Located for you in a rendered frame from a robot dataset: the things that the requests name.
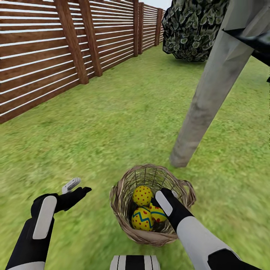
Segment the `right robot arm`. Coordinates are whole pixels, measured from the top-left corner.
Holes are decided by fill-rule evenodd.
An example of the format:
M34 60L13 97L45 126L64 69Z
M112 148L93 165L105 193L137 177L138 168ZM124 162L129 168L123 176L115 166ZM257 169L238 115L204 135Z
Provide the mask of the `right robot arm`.
M192 215L178 196L175 190L163 187L151 198L151 203L165 213L195 270L261 270L242 261Z

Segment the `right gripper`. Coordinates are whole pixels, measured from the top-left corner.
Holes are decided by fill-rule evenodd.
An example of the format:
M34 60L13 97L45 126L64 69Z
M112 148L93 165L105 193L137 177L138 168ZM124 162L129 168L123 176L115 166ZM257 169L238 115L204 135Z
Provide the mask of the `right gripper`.
M159 205L159 203L155 199L155 195L153 196L153 198L151 198L151 203L153 203L152 204L153 206L161 208L160 205Z

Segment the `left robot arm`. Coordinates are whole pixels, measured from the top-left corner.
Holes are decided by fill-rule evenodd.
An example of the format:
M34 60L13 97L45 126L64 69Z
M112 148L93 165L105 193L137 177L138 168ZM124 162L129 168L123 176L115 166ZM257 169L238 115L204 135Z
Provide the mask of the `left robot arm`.
M92 190L78 187L72 191L80 182L81 179L76 177L62 187L62 195L47 193L33 201L32 218L25 222L5 270L44 270L54 214L69 210Z

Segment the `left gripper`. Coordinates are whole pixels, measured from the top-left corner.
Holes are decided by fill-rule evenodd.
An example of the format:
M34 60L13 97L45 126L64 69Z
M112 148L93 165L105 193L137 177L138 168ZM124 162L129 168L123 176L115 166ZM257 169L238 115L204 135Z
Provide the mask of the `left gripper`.
M85 197L86 193L88 193L88 191L91 191L91 190L92 189L90 187L84 187L83 189L82 189L82 187L78 187L75 191L64 194L64 195L68 196L69 203L68 203L68 206L63 210L64 211L69 210L77 202L79 202L81 199L83 199Z

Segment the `wicker basket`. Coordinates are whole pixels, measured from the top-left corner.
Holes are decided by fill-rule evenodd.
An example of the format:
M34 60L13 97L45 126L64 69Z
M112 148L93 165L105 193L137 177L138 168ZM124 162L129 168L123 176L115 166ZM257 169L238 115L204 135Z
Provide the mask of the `wicker basket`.
M134 180L134 177L136 177L136 169L140 169L141 167L145 168L159 168L162 171L166 171L166 173L170 176L169 180L173 180L172 182L172 188L170 188L171 191L173 191L177 186L181 190L182 195L178 196L177 199L181 198L181 203L190 211L191 206L195 204L196 202L196 194L192 187L192 184L188 180L182 180L177 179L173 173L171 173L166 167L162 165L154 165L152 163L146 163L143 165L136 165L132 168L130 168L128 171L125 172L123 177L117 182L117 185L111 187L111 191L109 192L109 200L110 200L110 207L113 209L114 214L116 215L117 221L120 224L122 230L127 234L128 238L130 240L134 240L137 244L140 245L151 245L158 248L161 248L164 244L173 243L176 240L179 240L179 237L177 236L177 233L174 231L174 228L170 224L169 220L165 220L162 227L160 227L159 230L156 231L143 231L143 230L137 230L134 229L132 226L132 221L130 218L130 204L133 200L133 197L131 196L131 191L129 188L129 183ZM133 173L135 176L128 182L129 179L126 179L129 174ZM154 174L157 174L157 169L154 171ZM172 176L172 177L171 177ZM138 175L137 175L138 177ZM136 187L137 187L137 177L135 178ZM163 175L164 179L166 179L167 175ZM144 175L142 176L142 179L144 179L144 182L146 181L146 171ZM155 178L154 178L155 180ZM153 180L152 186L154 187L155 181ZM166 179L167 180L167 179ZM125 183L124 183L125 181ZM135 184L134 182L134 184ZM123 184L125 185L123 187ZM177 185L177 186L176 186ZM151 187L152 187L151 186ZM188 186L189 193L187 193L184 186ZM122 189L123 187L123 189ZM125 188L129 188L128 192L125 192ZM112 202L113 200L113 202ZM139 206L137 205L135 209L137 209Z

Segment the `easter egg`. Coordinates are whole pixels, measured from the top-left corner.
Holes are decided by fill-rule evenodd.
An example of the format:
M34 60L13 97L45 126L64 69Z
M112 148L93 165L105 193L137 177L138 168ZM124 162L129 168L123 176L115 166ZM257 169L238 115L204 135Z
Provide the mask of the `easter egg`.
M150 202L150 213L152 218L154 219L154 222L157 224L163 224L165 220L167 220L167 217L163 210L159 207L155 207L152 205L153 203Z
M144 206L133 212L131 221L133 228L136 230L152 231L155 225L150 209Z
M153 191L149 186L139 186L133 191L133 202L139 206L138 208L142 206L150 208L149 204L153 196Z

